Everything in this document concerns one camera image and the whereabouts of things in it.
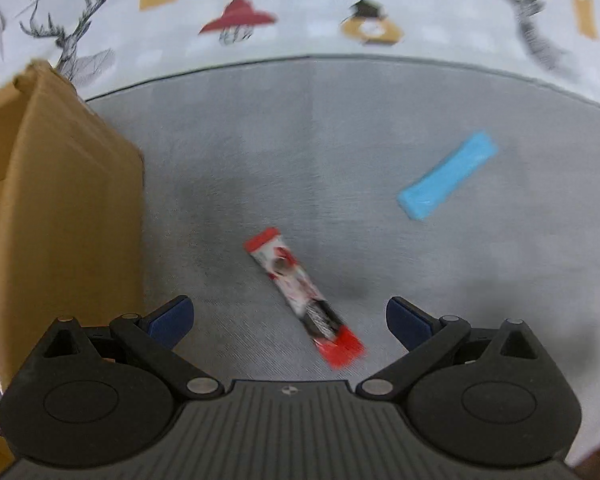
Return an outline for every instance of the silver screw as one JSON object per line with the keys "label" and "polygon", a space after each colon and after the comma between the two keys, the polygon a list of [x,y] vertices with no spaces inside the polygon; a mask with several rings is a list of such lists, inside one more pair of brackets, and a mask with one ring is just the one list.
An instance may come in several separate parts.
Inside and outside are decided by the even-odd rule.
{"label": "silver screw", "polygon": [[394,386],[384,379],[369,379],[362,383],[362,389],[369,395],[386,395],[394,389]]}
{"label": "silver screw", "polygon": [[196,377],[187,383],[187,390],[192,394],[211,394],[218,389],[218,381],[211,377]]}

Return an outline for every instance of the red and orange wrapper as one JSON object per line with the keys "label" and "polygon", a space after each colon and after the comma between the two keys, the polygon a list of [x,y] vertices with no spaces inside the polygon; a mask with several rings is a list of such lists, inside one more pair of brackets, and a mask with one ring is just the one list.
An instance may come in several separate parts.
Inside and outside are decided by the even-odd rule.
{"label": "red and orange wrapper", "polygon": [[244,249],[276,283],[331,367],[345,367],[364,353],[363,344],[331,309],[277,228],[265,229],[245,242]]}

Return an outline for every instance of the snack packet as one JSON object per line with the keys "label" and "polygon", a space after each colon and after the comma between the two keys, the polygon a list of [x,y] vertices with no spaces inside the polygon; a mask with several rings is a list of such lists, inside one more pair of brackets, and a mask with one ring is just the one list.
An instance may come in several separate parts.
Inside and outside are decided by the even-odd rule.
{"label": "snack packet", "polygon": [[364,353],[360,340],[331,309],[277,228],[265,229],[244,248],[276,283],[331,367],[345,367]]}

